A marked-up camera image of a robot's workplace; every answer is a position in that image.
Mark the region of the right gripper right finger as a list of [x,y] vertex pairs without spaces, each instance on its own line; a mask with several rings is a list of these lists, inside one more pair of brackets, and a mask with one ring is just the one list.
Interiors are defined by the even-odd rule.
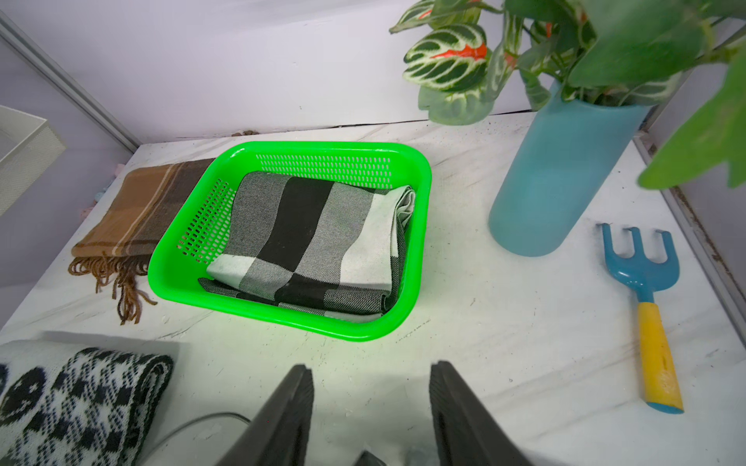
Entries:
[[442,465],[528,465],[454,365],[431,366],[429,399]]

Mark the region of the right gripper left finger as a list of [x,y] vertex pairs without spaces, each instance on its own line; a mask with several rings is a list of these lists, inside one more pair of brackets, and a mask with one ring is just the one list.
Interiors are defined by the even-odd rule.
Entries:
[[312,371],[291,367],[221,465],[303,465],[314,406]]

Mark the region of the houndstooth smiley knit scarf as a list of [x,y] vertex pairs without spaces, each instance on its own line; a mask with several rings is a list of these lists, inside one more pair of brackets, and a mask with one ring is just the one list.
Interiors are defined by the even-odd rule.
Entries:
[[157,353],[2,345],[2,464],[134,464],[173,370],[173,358]]

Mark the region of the black white checked scarf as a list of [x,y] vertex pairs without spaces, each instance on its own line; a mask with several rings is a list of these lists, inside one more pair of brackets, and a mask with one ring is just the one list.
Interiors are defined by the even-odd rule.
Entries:
[[372,322],[398,301],[415,200],[411,186],[252,172],[234,198],[227,245],[199,283],[218,295]]

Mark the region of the brown plaid fringed scarf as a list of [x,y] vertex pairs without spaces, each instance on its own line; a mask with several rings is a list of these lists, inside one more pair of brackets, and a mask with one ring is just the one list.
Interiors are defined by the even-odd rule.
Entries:
[[146,167],[126,175],[104,217],[72,248],[72,276],[91,275],[95,291],[112,287],[120,322],[140,322],[155,301],[139,289],[162,236],[182,209],[210,159]]

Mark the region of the green plastic basket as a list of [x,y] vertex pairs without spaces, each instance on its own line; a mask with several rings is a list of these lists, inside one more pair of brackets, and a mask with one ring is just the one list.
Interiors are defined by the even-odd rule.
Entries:
[[[200,280],[225,249],[231,207],[242,179],[261,171],[363,188],[412,186],[414,215],[406,228],[401,293],[392,310],[367,323],[344,322],[205,291]],[[250,141],[218,156],[204,172],[150,261],[148,282],[160,298],[242,318],[294,327],[351,342],[392,333],[418,300],[432,171],[419,151],[396,143]]]

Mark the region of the blue yellow garden fork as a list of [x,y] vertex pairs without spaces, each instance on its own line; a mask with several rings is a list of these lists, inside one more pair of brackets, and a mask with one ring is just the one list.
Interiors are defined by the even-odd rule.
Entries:
[[666,260],[654,262],[645,254],[640,230],[629,227],[633,255],[621,257],[614,252],[611,225],[600,225],[604,260],[610,275],[634,292],[637,299],[640,359],[644,400],[651,408],[666,414],[681,415],[684,405],[675,363],[662,324],[657,291],[671,289],[680,277],[680,264],[670,232],[659,234]]

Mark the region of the blue vase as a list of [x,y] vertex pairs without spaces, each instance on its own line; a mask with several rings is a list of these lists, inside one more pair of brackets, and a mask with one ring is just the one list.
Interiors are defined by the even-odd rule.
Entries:
[[489,215],[495,242],[518,256],[545,256],[565,242],[650,110],[565,102],[559,88],[536,114]]

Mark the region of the artificial green plant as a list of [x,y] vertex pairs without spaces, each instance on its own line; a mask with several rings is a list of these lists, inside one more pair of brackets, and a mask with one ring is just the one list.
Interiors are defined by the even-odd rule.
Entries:
[[697,66],[724,64],[722,87],[658,151],[639,184],[663,190],[726,164],[731,188],[745,181],[745,33],[724,41],[715,27],[744,19],[741,1],[506,1],[502,34],[490,46],[480,26],[485,1],[419,1],[393,33],[427,27],[405,54],[403,77],[419,87],[433,122],[470,125],[491,112],[518,74],[530,107],[543,109],[558,85],[565,102],[603,108],[655,106]]

